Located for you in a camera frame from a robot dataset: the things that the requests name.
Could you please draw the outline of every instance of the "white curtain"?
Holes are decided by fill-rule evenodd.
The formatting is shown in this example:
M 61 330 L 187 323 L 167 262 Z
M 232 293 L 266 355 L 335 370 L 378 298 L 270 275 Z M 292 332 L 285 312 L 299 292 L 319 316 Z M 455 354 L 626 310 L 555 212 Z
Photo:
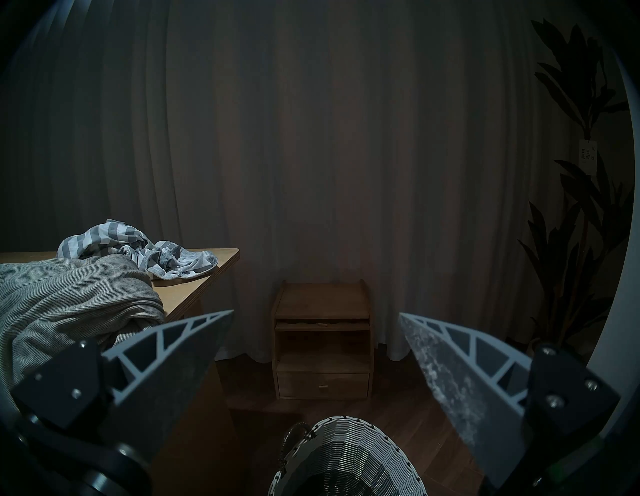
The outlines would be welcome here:
M 1 82 L 3 249 L 108 217 L 238 247 L 205 295 L 236 309 L 224 356 L 270 360 L 283 279 L 363 278 L 395 360 L 399 311 L 526 339 L 541 291 L 516 240 L 528 199 L 555 223 L 552 160 L 579 138 L 533 76 L 553 59 L 530 20 L 587 28 L 550 6 L 60 1 Z

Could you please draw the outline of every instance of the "fabric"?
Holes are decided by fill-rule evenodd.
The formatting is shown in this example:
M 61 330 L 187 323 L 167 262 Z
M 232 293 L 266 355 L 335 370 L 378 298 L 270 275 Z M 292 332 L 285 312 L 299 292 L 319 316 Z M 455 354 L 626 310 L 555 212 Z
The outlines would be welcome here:
M 163 322 L 150 278 L 123 255 L 0 264 L 2 414 L 17 411 L 9 390 L 67 346 L 117 343 Z
M 532 19 L 605 42 L 568 0 L 57 2 L 0 87 L 3 249 L 106 218 L 239 248 L 202 297 L 236 310 L 220 356 L 271 360 L 282 280 L 363 278 L 394 360 L 398 312 L 526 341 L 527 201 L 557 225 L 553 160 L 580 138 L 534 76 L 556 62 Z M 606 45 L 604 61 L 623 100 Z M 593 136 L 628 185 L 631 137 L 622 112 Z M 596 290 L 613 294 L 624 251 Z
M 58 247 L 58 257 L 68 259 L 103 257 L 114 253 L 126 255 L 152 279 L 191 279 L 218 265 L 218 259 L 211 252 L 190 252 L 171 241 L 154 244 L 142 231 L 112 219 L 84 234 L 69 236 Z

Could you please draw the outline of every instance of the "dark hardwood floor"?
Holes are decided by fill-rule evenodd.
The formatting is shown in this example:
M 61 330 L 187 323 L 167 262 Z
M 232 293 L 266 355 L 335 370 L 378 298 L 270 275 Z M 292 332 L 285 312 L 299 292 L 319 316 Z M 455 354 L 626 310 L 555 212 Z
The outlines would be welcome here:
M 370 399 L 276 400 L 271 364 L 242 355 L 216 362 L 227 405 L 249 464 L 247 495 L 266 496 L 278 470 L 284 433 L 332 415 L 372 422 L 402 448 L 429 496 L 475 496 L 483 475 L 424 381 L 412 354 L 392 362 L 376 350 Z

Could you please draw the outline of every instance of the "white woven basket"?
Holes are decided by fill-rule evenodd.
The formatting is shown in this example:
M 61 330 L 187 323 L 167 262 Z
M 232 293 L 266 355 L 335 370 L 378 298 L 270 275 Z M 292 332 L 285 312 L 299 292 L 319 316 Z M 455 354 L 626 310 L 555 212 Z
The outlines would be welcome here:
M 427 494 L 403 451 L 376 426 L 353 417 L 318 422 L 280 462 L 269 496 Z

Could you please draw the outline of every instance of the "screw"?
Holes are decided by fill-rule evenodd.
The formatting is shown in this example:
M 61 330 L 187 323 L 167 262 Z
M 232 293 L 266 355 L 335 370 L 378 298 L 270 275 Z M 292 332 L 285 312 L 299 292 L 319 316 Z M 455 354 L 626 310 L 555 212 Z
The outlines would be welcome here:
M 118 443 L 114 446 L 114 448 L 120 454 L 123 454 L 124 456 L 134 460 L 136 463 L 141 465 L 145 470 L 148 468 L 147 462 L 131 446 L 124 443 Z
M 595 391 L 598 388 L 598 383 L 596 381 L 594 381 L 593 379 L 587 379 L 584 382 L 584 385 L 587 386 L 587 389 L 589 391 Z
M 551 408 L 562 408 L 564 406 L 564 399 L 557 394 L 547 394 L 546 400 Z

